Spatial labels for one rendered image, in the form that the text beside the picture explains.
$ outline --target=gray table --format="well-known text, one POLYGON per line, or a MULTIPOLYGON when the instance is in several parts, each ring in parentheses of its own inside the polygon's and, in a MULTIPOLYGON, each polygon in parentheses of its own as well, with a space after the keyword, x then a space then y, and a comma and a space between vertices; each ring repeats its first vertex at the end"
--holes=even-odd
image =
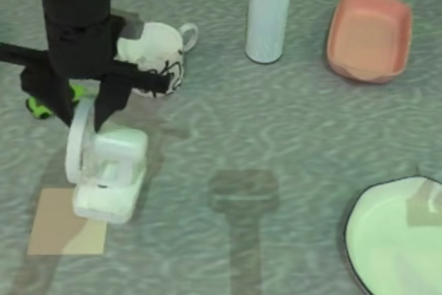
MULTIPOLYGON (((293 0, 285 56, 272 66, 244 56, 247 0, 115 1, 147 19, 192 21, 201 40, 179 93, 134 96, 116 117, 149 133, 151 176, 134 222, 110 227, 102 257, 24 255, 39 191, 68 186, 66 129, 31 119, 19 68, 0 64, 0 294, 359 294, 340 257, 346 206, 417 164, 439 176, 442 0, 406 0, 412 55, 385 86, 348 84, 325 68, 337 1, 293 0), (268 184, 273 209, 210 203, 220 187, 231 197, 268 184)), ((39 0, 0 8, 1 40, 44 47, 39 0)))

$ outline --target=white cup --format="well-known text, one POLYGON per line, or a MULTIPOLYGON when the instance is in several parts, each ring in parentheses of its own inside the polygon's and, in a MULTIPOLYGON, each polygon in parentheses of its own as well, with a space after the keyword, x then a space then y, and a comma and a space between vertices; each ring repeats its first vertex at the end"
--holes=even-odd
MULTIPOLYGON (((137 64, 138 69, 157 75, 172 74, 166 95, 173 93, 182 84, 184 77, 184 54, 198 40, 198 27, 185 23, 178 29, 160 22, 146 22, 142 36, 137 39, 120 37, 117 42, 117 59, 137 64)), ((144 97, 158 97, 151 91, 133 89, 144 97)))

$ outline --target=white bottle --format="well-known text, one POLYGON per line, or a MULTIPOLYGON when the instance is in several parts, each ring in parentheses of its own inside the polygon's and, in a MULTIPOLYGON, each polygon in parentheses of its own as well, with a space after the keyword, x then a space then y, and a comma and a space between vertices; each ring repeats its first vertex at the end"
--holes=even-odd
POLYGON ((254 62, 279 60, 284 47, 290 0, 249 0, 246 54, 254 62))

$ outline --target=brown cardboard square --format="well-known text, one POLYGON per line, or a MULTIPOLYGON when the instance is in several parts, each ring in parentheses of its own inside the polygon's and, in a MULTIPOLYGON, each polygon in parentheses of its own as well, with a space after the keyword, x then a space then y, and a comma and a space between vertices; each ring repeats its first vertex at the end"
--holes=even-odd
POLYGON ((28 255, 102 255, 105 222, 76 216, 73 189, 43 189, 30 236, 28 255))

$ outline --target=green toy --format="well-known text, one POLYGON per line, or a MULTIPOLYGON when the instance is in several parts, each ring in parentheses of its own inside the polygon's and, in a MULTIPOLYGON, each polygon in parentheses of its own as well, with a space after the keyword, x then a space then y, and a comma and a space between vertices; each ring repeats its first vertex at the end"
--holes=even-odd
MULTIPOLYGON (((79 85, 72 85, 72 89, 74 90, 73 101, 74 105, 76 106, 80 98, 87 93, 87 90, 85 87, 79 85)), ((29 110, 30 114, 32 114, 32 116, 38 120, 45 120, 54 115, 50 109, 45 107, 34 97, 29 97, 26 100, 26 108, 29 110)))

